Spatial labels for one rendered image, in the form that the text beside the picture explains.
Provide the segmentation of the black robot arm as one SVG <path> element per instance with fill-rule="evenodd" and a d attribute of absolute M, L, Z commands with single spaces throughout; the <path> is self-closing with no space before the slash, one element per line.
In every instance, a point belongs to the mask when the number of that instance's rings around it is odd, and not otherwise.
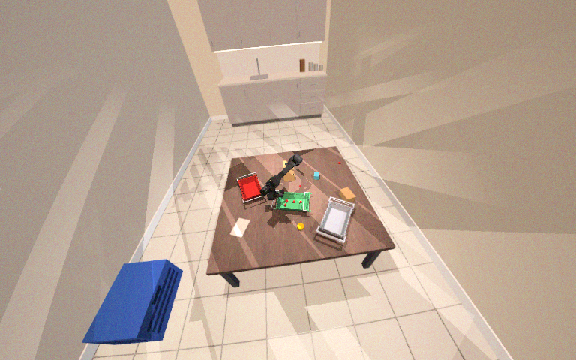
<path fill-rule="evenodd" d="M 269 192 L 270 190 L 274 190 L 276 189 L 280 182 L 281 179 L 294 167 L 297 167 L 299 164 L 301 164 L 301 162 L 303 161 L 303 159 L 299 156 L 299 154 L 294 154 L 287 163 L 285 163 L 285 168 L 278 174 L 275 175 L 274 177 L 272 176 L 267 182 L 266 185 L 260 190 L 260 193 L 263 196 L 266 196 L 266 194 L 268 194 L 268 200 L 275 200 L 276 199 L 276 195 L 275 192 Z M 276 187 L 275 187 L 276 186 Z"/>

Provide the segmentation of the green plastic tray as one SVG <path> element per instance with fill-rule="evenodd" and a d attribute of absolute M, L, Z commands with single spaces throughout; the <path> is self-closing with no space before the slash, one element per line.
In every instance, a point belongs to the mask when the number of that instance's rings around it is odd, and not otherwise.
<path fill-rule="evenodd" d="M 278 197 L 276 209 L 285 210 L 285 211 L 296 211 L 296 212 L 306 212 L 303 211 L 303 202 L 304 202 L 304 210 L 309 211 L 309 199 L 310 199 L 310 192 L 305 193 L 292 193 L 292 192 L 284 192 L 283 198 Z M 286 202 L 288 200 L 288 202 Z M 295 203 L 293 203 L 295 200 Z M 302 201 L 302 203 L 299 203 Z M 286 207 L 284 206 L 286 204 Z"/>

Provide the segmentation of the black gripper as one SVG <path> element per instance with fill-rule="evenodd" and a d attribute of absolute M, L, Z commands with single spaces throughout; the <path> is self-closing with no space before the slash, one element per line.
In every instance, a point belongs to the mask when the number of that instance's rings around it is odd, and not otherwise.
<path fill-rule="evenodd" d="M 283 190 L 279 190 L 279 192 L 278 192 L 278 191 L 276 191 L 276 189 L 274 189 L 274 190 L 270 190 L 269 192 L 272 192 L 272 191 L 275 192 L 275 195 L 276 195 L 277 197 L 282 197 L 282 198 L 284 197 L 284 191 L 283 191 Z M 276 198 L 277 198 L 277 197 L 276 197 Z"/>

